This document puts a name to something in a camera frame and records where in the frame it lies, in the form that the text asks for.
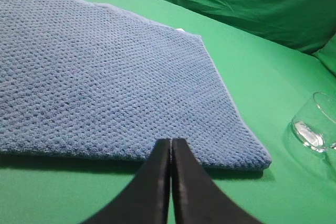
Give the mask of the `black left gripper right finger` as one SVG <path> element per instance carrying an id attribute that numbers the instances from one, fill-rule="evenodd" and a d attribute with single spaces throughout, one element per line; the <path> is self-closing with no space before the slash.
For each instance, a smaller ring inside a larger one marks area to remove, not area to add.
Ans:
<path id="1" fill-rule="evenodd" d="M 260 223 L 216 186 L 185 139 L 172 139 L 171 154 L 176 223 Z"/>

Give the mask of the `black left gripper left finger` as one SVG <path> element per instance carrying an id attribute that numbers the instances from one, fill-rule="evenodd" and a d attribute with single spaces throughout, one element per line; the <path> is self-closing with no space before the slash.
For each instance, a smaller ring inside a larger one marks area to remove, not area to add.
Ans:
<path id="1" fill-rule="evenodd" d="M 170 160 L 170 140 L 157 140 L 123 191 L 83 223 L 167 223 Z"/>

